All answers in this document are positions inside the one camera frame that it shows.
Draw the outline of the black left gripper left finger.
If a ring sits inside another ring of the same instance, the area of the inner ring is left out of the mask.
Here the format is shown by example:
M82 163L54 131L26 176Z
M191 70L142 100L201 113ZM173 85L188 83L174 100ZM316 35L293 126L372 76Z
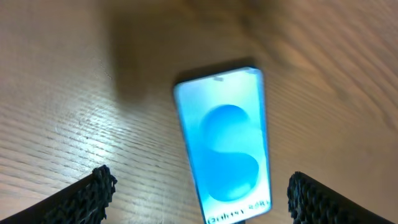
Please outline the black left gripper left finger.
M1 220L1 224L100 224L107 218L106 208L117 182L109 167L97 167L85 178Z

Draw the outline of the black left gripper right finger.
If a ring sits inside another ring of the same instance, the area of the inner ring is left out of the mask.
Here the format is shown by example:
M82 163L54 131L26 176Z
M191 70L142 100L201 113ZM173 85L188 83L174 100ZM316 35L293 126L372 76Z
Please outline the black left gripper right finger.
M287 197L293 224L393 224L303 172L290 177Z

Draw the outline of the blue Galaxy smartphone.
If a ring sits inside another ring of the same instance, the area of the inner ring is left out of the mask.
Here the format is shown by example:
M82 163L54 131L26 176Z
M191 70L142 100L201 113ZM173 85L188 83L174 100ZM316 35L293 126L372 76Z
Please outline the blue Galaxy smartphone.
M263 74L241 67L174 86L205 223L242 223L272 208Z

